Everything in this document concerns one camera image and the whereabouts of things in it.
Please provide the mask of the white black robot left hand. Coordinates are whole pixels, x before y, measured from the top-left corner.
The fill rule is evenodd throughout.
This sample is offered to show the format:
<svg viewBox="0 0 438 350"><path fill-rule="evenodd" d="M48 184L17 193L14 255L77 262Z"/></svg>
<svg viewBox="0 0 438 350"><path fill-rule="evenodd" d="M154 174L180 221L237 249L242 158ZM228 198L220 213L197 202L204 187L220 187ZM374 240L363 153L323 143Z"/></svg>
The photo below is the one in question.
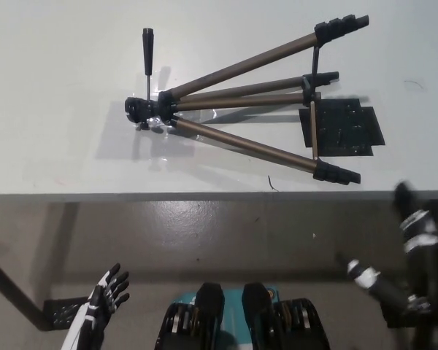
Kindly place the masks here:
<svg viewBox="0 0 438 350"><path fill-rule="evenodd" d="M120 273L120 263L112 266L97 282L85 302L79 307L66 334L61 349L101 349L104 333L112 315L130 294L129 272Z"/></svg>

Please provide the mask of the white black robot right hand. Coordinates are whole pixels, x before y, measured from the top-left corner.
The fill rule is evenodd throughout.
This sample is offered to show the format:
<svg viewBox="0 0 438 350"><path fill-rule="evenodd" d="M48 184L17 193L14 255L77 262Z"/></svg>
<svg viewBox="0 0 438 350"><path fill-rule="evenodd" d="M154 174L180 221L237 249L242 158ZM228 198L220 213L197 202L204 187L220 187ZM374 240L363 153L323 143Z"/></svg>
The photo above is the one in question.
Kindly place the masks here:
<svg viewBox="0 0 438 350"><path fill-rule="evenodd" d="M411 349L438 349L438 230L431 212L422 207L407 182L393 191L393 207L407 262L407 286L402 289L380 271L354 257L337 253L347 277L375 299L391 329L412 328Z"/></svg>

